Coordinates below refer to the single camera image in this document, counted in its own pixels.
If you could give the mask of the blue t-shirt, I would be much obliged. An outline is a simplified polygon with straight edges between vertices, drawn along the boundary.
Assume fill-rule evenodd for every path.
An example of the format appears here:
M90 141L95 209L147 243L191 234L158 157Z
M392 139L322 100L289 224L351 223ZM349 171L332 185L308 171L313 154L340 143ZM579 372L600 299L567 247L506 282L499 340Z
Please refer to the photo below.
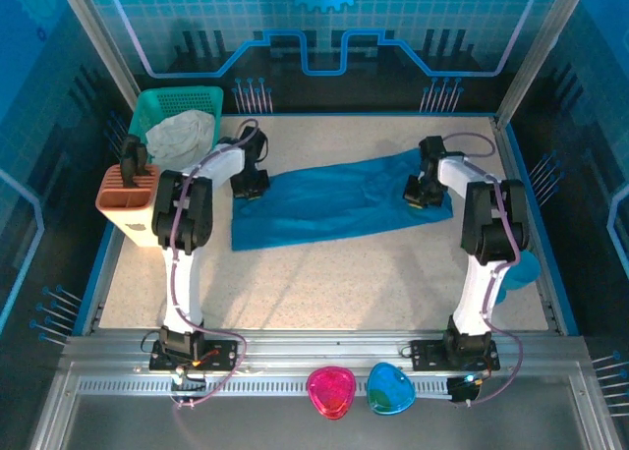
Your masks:
M419 152L411 149L273 176L262 197L233 201L232 250L356 238L452 218L450 197L440 207L427 208L403 199L420 161Z

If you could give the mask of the white t-shirt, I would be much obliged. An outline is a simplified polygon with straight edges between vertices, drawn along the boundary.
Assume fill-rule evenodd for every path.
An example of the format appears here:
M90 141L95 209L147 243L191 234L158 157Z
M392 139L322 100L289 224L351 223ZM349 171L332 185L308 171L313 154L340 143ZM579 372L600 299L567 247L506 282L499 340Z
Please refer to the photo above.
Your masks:
M153 164L182 170L202 160L212 149L216 119L188 110L164 119L146 133L146 147Z

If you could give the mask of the teal plastic laundry basket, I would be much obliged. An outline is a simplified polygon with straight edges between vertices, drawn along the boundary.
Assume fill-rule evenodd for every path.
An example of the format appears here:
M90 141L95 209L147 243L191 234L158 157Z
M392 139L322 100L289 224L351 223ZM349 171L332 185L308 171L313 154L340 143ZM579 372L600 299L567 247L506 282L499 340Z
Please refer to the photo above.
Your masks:
M146 133L163 120L189 110L214 116L211 138L216 145L220 136L220 120L224 91L219 86L173 86L142 91L129 126L128 133L146 142Z

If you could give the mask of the brown cream knife block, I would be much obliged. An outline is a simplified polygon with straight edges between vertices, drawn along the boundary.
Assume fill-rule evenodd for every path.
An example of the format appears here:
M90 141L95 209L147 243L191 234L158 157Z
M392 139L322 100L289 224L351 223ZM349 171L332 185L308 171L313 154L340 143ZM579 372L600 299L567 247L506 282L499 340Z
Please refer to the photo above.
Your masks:
M151 228L160 168L147 164L147 176L135 176L135 187L124 188L119 165L108 168L96 196L96 208L141 248L158 246Z

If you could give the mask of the blue plastic cup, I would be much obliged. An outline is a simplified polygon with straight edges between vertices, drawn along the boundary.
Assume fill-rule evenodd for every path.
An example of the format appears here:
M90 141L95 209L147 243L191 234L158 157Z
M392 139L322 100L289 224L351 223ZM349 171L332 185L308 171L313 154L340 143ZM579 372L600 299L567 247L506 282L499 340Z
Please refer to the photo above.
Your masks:
M529 251L520 252L520 261L511 266L504 276L501 289L514 291L534 283L541 274L541 266L536 256Z

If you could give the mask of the blue heart-shaped container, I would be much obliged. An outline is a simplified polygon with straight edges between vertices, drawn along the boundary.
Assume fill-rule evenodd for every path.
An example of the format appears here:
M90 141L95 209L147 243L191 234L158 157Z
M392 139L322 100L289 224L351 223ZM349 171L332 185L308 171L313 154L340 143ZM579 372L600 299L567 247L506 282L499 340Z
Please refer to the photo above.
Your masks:
M379 416L398 415L416 401L413 382L389 363L378 363L372 368L366 393L370 409Z

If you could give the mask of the small black controller board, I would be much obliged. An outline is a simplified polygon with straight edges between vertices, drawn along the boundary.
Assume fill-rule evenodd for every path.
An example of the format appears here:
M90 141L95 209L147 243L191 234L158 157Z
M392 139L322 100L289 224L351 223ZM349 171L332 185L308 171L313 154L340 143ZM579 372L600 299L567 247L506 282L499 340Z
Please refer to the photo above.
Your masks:
M481 391L484 380L474 375L448 377L446 379L447 393L453 403L475 401Z
M182 366L177 366L171 377L171 393L177 397L184 393L196 393L205 391L207 382L203 378L188 376L188 370Z

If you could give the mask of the pink heart-shaped container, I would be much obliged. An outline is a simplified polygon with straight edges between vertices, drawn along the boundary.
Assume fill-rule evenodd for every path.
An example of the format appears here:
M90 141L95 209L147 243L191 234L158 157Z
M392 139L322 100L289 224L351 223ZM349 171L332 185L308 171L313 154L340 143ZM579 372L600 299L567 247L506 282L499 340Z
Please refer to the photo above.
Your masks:
M331 421L340 420L349 412L356 389L356 377L346 367L321 367L307 379L311 403L323 417Z

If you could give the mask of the aluminium frame rail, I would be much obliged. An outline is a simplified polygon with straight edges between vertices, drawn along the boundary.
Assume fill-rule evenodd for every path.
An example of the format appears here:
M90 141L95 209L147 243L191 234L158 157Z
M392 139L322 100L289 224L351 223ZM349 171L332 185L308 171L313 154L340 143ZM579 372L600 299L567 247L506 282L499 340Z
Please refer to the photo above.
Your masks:
M70 340L29 450L629 450L580 337L498 340L502 368L482 402L459 407L445 373L413 372L402 332L251 331L237 374L202 404L180 409L170 380L147 368L140 337L110 331ZM369 407L378 363L413 382L415 403L394 416ZM341 366L356 395L340 420L311 403L307 379Z

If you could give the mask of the aluminium frame post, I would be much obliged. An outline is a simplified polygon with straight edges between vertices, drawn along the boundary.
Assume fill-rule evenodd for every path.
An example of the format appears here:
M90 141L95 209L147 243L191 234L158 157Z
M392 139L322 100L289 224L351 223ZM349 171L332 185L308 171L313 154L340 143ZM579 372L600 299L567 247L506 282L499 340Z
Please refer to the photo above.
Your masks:
M132 112L140 87L92 0L66 0Z
M579 2L580 0L554 0L498 107L495 114L495 126L498 130L504 131L511 122Z

